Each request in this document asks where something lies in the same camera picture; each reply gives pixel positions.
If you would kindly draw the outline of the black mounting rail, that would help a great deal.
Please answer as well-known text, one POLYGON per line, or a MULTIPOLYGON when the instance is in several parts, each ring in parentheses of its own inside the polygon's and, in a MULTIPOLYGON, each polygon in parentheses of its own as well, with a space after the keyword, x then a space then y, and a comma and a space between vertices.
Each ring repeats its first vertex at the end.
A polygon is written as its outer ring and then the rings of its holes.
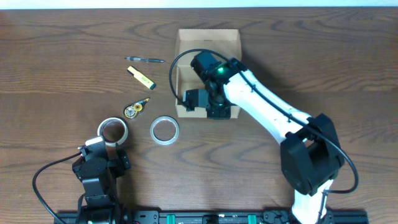
POLYGON ((119 220, 109 215, 78 215, 76 212, 59 213, 65 223, 132 223, 132 224, 288 224, 299 221, 288 210, 263 212, 158 212, 136 211, 121 215, 119 220))

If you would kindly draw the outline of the black ballpoint pen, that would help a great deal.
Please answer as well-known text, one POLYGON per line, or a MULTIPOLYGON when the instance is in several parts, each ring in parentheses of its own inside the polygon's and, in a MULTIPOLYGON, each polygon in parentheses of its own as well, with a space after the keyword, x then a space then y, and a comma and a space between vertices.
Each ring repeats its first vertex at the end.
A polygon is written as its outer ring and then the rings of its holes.
POLYGON ((145 57, 125 57, 124 59, 128 61, 137 61, 137 62, 151 62, 151 63, 164 63, 165 60, 159 58, 145 58, 145 57))

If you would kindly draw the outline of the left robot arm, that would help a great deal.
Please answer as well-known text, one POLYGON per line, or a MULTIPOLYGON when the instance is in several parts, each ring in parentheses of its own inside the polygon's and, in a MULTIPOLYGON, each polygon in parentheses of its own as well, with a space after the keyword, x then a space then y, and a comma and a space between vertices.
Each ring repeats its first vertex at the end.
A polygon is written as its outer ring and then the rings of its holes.
POLYGON ((116 146, 109 158, 104 141, 80 147, 81 157, 72 171, 83 184, 86 205, 78 203, 76 223, 131 223, 130 211, 119 203, 116 179, 131 168, 125 150, 116 146))

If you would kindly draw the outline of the clear tape roll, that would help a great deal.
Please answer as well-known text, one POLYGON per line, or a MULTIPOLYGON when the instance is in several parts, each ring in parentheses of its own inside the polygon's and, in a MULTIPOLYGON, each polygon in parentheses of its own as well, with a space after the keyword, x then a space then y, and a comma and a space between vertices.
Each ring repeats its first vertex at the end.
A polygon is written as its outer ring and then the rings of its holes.
POLYGON ((169 146, 179 137, 180 128, 176 119, 171 116, 159 116, 150 126, 152 140, 161 145, 169 146))

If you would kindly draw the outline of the yellow highlighter marker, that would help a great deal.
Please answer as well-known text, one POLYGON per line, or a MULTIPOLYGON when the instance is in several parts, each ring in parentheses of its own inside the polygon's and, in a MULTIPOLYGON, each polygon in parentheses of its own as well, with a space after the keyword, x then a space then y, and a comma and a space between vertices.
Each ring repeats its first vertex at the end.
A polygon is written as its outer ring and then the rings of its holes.
POLYGON ((133 66, 129 66, 127 68, 127 72, 130 73, 136 80, 142 83, 145 87, 150 90, 153 90, 156 87, 156 84, 147 76, 145 76, 142 72, 136 69, 133 66))

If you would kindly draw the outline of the brown cardboard box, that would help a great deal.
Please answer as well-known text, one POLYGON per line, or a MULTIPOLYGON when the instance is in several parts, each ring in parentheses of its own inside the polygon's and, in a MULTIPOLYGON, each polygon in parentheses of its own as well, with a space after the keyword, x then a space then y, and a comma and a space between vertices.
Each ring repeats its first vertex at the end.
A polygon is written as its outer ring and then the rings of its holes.
POLYGON ((177 37, 178 51, 172 63, 177 69, 177 83, 172 92, 177 97, 176 110, 180 118, 207 118, 205 109, 187 111, 183 95, 187 90, 204 89, 204 83, 191 67, 194 56, 203 51, 210 51, 219 61, 231 58, 241 60, 241 41, 236 29, 180 29, 177 37))

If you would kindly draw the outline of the yellow correction tape dispenser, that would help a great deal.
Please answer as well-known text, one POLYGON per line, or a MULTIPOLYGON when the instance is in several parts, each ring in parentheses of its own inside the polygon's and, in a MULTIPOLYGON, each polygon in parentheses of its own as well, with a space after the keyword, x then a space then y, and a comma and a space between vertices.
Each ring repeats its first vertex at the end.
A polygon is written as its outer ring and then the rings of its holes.
POLYGON ((124 108, 123 114, 127 119, 134 119, 144 111, 145 105, 150 101, 150 98, 144 98, 124 108))

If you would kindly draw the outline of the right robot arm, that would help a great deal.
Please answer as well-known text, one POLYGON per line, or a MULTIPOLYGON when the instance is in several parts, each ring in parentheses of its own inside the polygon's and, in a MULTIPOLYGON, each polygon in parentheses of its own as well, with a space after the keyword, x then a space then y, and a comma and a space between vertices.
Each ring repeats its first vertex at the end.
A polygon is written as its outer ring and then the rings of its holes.
POLYGON ((249 113, 280 146, 281 170, 295 190, 292 213, 300 223, 326 214, 322 193, 345 163, 333 122, 295 109, 262 85, 239 60, 220 62, 201 52, 190 63, 216 108, 236 105, 249 113))

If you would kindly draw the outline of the beige masking tape roll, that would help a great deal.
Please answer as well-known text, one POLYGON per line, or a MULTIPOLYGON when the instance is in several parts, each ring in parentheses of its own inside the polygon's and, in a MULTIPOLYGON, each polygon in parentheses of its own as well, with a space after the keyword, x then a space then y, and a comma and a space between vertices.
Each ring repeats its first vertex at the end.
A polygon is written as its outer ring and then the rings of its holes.
POLYGON ((107 118, 100 123, 97 135, 101 136, 109 147, 121 146, 129 134, 126 122, 117 117, 107 118))

